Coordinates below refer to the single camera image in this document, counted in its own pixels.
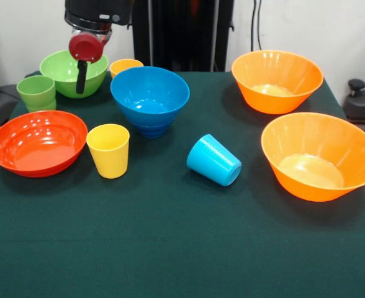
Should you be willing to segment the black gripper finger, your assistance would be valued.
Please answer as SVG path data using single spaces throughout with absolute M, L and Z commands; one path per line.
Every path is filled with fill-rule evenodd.
M 82 94 L 85 89 L 88 64 L 86 61 L 78 60 L 77 67 L 78 67 L 78 77 L 76 81 L 76 93 Z

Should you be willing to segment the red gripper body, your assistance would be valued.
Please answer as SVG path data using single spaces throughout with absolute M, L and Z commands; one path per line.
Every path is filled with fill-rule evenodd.
M 80 33 L 71 37 L 68 50 L 75 60 L 95 63 L 101 59 L 104 46 L 93 34 Z

